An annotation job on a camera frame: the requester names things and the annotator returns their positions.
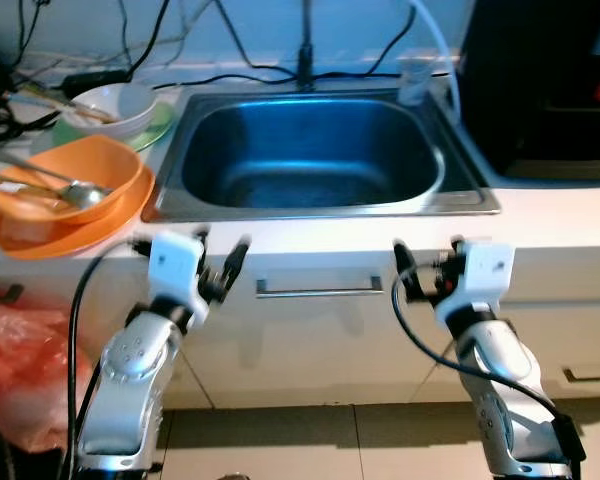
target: faucet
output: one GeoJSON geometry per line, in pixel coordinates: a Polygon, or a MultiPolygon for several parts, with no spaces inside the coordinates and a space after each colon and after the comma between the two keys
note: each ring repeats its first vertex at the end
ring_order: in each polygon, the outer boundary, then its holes
{"type": "Polygon", "coordinates": [[[302,0],[302,45],[298,50],[296,85],[301,92],[313,91],[313,45],[311,44],[311,0],[302,0]]]}

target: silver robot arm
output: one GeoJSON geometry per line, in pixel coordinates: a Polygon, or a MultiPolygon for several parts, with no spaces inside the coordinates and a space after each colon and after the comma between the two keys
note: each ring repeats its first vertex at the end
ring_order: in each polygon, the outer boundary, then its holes
{"type": "Polygon", "coordinates": [[[81,479],[144,478],[162,421],[162,394],[183,337],[200,328],[209,304],[222,302],[247,244],[227,257],[222,275],[204,267],[205,235],[156,235],[149,255],[148,307],[136,308],[104,348],[101,381],[78,440],[81,479]]]}
{"type": "MultiPolygon", "coordinates": [[[[475,407],[491,473],[494,478],[577,479],[585,454],[576,429],[544,393],[533,353],[508,321],[496,317],[509,288],[513,248],[464,241],[453,246],[454,252],[436,265],[435,293],[423,292],[417,273],[404,284],[408,301],[431,302],[437,321],[455,340],[458,363],[467,370],[460,379],[475,407]],[[499,379],[530,390],[535,398],[499,379]]],[[[396,245],[395,252],[399,271],[415,268],[406,247],[396,245]]]]}

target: green plate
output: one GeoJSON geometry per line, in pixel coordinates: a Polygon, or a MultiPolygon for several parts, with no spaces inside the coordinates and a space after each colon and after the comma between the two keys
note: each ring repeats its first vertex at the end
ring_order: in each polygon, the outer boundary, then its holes
{"type": "MultiPolygon", "coordinates": [[[[151,123],[147,129],[133,138],[128,138],[127,140],[121,141],[122,143],[125,143],[133,148],[136,152],[139,152],[140,150],[147,148],[149,145],[167,133],[172,122],[173,107],[168,103],[158,103],[153,112],[153,119],[151,120],[151,123]]],[[[62,118],[56,122],[52,132],[53,144],[56,147],[86,136],[84,133],[73,128],[62,118]]]]}

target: sink basin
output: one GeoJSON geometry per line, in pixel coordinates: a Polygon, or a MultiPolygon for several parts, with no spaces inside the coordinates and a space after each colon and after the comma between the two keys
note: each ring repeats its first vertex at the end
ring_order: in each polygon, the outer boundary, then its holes
{"type": "Polygon", "coordinates": [[[433,102],[394,100],[395,91],[192,96],[143,218],[497,211],[432,125],[433,102]]]}

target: white countertop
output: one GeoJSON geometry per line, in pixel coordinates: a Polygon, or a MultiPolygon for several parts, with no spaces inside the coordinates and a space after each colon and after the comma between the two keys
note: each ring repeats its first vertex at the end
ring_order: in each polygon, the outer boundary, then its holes
{"type": "MultiPolygon", "coordinates": [[[[189,93],[191,90],[168,89],[160,96],[163,101],[177,105],[179,115],[185,103],[183,99],[189,93]]],[[[26,111],[17,113],[26,120],[22,116],[35,118],[43,111],[26,107],[26,111]]],[[[155,172],[162,163],[174,130],[172,128],[167,136],[141,152],[145,163],[155,172]]],[[[8,148],[24,157],[49,146],[50,134],[43,133],[38,137],[23,136],[11,142],[8,148]]],[[[517,248],[600,247],[600,188],[530,189],[496,185],[493,192],[502,207],[501,213],[495,215],[214,222],[210,225],[209,255],[226,255],[243,235],[251,237],[250,255],[386,252],[392,250],[396,238],[402,239],[413,250],[430,251],[448,248],[450,237],[458,234],[507,242],[517,248]]],[[[151,235],[164,228],[191,232],[199,226],[197,223],[145,224],[136,219],[113,238],[73,257],[23,262],[0,252],[0,274],[33,273],[51,263],[57,265],[58,262],[90,258],[104,245],[129,235],[151,235]]],[[[121,251],[117,256],[132,255],[121,251]]]]}

